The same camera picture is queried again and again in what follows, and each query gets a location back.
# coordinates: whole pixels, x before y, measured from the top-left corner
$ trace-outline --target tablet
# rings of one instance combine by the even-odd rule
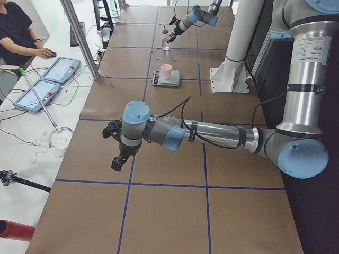
[[[59,83],[51,82],[48,80],[39,79],[33,84],[37,90],[44,105],[50,102],[50,100],[58,93],[61,85]],[[28,89],[23,95],[21,95],[13,105],[21,110],[28,110],[37,112],[42,109],[38,98],[35,96],[32,89]]]
[[[48,70],[41,76],[41,79],[63,84],[79,68],[80,60],[58,57]]]

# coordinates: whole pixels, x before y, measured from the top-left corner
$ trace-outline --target black tripod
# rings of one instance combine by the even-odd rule
[[[0,171],[0,179],[1,179],[1,183],[4,186],[8,186],[10,184],[10,182],[14,181],[20,184],[24,184],[24,185],[28,185],[37,189],[41,189],[45,192],[50,192],[51,188],[47,187],[47,186],[43,186],[41,184],[37,184],[31,181],[28,181],[26,179],[22,179],[20,177],[16,177],[15,175],[17,175],[17,173],[14,173],[13,171]]]

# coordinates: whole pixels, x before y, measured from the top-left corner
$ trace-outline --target black t-shirt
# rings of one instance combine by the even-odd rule
[[[14,2],[8,2],[5,4],[5,8],[7,9],[7,14],[0,13],[0,40],[9,37],[17,45],[27,48],[37,48],[28,31],[32,20]],[[1,44],[0,56],[9,65],[22,65],[32,57],[11,53]]]

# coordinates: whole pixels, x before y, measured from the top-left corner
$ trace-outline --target white table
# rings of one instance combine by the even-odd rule
[[[87,16],[88,20],[85,20],[82,16],[79,16],[78,18],[80,21],[85,21],[86,32],[89,31],[86,36],[87,43],[90,47],[91,54],[94,56],[98,50],[98,46],[102,46],[101,38],[97,35],[96,27],[92,26],[92,16],[94,15],[89,15],[87,13],[87,15],[84,16]],[[81,66],[77,72],[86,65],[80,48],[71,48],[69,46],[69,22],[66,17],[44,46],[55,51],[57,56],[79,59],[81,61]],[[45,60],[36,57],[32,62],[32,66],[34,68],[49,67],[55,60],[56,58]],[[34,83],[39,76],[32,71],[28,73],[28,78],[31,83]],[[58,126],[67,126],[72,130],[76,127],[80,111],[84,106],[93,82],[91,73],[87,67],[76,80],[79,82],[79,85],[76,82],[71,81],[69,85],[62,89],[52,100],[52,103],[67,104],[77,90],[75,97],[69,105],[50,105],[47,107]],[[29,86],[22,77],[14,88],[27,90]],[[15,101],[20,95],[20,92],[15,91],[11,92],[8,98]],[[0,111],[11,108],[13,108],[12,103],[6,99],[0,106]],[[21,112],[18,110],[0,112],[0,119],[20,113]],[[44,111],[40,111],[39,113],[27,112],[18,117],[3,120],[0,123],[0,128],[6,132],[19,136],[25,141],[33,143],[36,143],[37,141],[35,139],[41,137],[46,131],[54,130]],[[69,142],[72,137],[72,134],[69,131],[63,131],[60,135],[67,138],[67,142]],[[2,131],[0,131],[0,140],[0,170],[13,170],[14,172],[18,172],[17,176],[20,178],[49,187],[53,185],[55,176],[63,160],[63,158],[55,157],[55,148],[49,148],[47,151],[39,152],[41,147],[26,144]],[[2,197],[0,219],[32,226],[37,225],[48,197],[47,192],[15,182],[6,187],[0,186],[0,190]],[[0,252],[7,254],[25,253],[28,245],[28,242],[3,238],[0,239]]]

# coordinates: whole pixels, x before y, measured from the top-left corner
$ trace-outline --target man's arm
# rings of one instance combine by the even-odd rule
[[[9,37],[5,37],[0,40],[0,44],[5,47],[8,51],[11,53],[16,53],[23,56],[39,56],[42,58],[48,58],[52,54],[52,50],[48,48],[40,48],[40,49],[31,49],[27,47],[23,47],[20,45],[17,45],[10,39]]]
[[[29,31],[33,41],[37,44],[37,48],[41,49],[43,47],[42,41],[37,40],[39,37],[36,35],[36,33],[34,32],[34,30],[31,26],[28,28],[28,31]]]

